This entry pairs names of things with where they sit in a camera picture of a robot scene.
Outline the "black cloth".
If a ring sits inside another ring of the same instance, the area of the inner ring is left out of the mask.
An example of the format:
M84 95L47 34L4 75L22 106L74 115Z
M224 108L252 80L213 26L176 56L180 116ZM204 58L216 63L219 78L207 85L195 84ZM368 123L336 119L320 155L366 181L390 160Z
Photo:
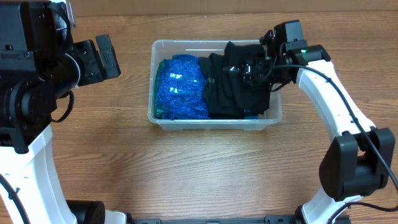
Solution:
M208 57L200 57L198 63L206 78L203 98L210 118L243 119L243 112L236 109L233 101L228 72L224 70L224 56L211 53Z
M224 70L228 72L233 101L237 110L251 110L263 114L269 108L270 84L250 87L243 83L241 70L248 59L265 58L265 49L259 44L235 45L228 42L224 49Z

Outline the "blue denim jeans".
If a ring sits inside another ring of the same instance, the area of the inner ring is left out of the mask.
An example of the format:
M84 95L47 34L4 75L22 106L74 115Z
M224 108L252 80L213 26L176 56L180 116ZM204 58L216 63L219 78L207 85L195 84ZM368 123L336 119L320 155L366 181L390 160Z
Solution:
M244 110L244 119L259 119L259 115L251 110Z

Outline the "blue green sequin cloth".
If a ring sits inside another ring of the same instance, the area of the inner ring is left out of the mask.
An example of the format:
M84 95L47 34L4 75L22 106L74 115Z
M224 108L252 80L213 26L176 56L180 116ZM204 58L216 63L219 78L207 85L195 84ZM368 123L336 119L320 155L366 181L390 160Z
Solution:
M154 84L157 119L209 119L205 76L198 57L180 54L159 63Z

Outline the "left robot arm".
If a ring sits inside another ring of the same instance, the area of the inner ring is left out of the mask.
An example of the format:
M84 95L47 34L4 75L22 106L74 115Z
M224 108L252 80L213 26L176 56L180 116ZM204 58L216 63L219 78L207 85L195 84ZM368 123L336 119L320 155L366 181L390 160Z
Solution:
M1 2L1 197L14 223L132 222L101 201L67 200L52 149L52 113L73 90L120 76L108 35L75 42L68 1Z

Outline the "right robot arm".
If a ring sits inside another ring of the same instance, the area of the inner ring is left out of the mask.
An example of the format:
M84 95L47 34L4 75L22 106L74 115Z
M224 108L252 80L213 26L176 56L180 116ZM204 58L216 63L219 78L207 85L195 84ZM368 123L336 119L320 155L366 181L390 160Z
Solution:
M283 22L259 40L262 54L237 67L242 81L278 90L293 82L310 98L328 131L330 146L319 166L321 187L293 215L267 223L349 223L343 212L363 198L397 183L391 162L395 137L377 128L356 106L321 45L308 45L299 21Z

